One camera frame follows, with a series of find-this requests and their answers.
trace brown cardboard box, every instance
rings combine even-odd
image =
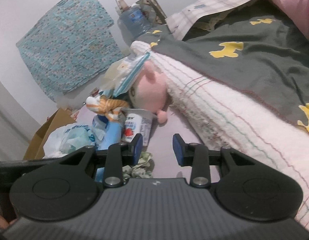
[[[42,159],[44,157],[43,146],[46,143],[50,133],[59,127],[70,123],[75,123],[66,111],[58,109],[50,118],[36,131],[30,145],[23,157],[24,160]]]

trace metal screw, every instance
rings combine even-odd
[[[205,185],[209,182],[209,180],[205,177],[196,177],[193,179],[193,183],[196,184],[196,185]]]
[[[112,186],[119,184],[120,181],[121,181],[121,180],[120,180],[118,177],[107,177],[107,178],[104,180],[104,182],[105,182],[106,184],[112,185]]]

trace pink plush toy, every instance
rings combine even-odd
[[[143,70],[129,89],[129,96],[135,108],[157,114],[158,123],[167,121],[167,113],[162,111],[167,100],[165,75],[154,71],[149,60],[144,63]]]

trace turquoise cloth on wall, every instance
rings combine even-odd
[[[31,75],[54,100],[122,59],[98,0],[61,0],[16,44]]]

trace black circular cover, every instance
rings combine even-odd
[[[216,197],[235,215],[274,221],[294,217],[303,193],[290,177],[262,165],[249,165],[223,177],[216,187]]]
[[[85,211],[98,189],[84,171],[71,165],[47,165],[20,177],[11,187],[10,200],[25,217],[55,221]]]

